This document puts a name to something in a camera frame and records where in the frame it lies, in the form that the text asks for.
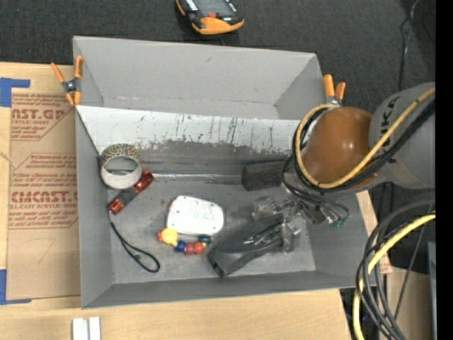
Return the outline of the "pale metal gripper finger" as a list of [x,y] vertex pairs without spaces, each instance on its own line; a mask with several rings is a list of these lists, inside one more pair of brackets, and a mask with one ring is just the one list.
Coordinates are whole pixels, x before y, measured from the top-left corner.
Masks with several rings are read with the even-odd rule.
[[295,248],[301,232],[295,225],[283,222],[245,238],[243,243],[252,245],[256,249],[290,252]]
[[261,197],[254,202],[252,212],[252,218],[254,220],[263,220],[279,214],[282,214],[282,204],[272,196]]

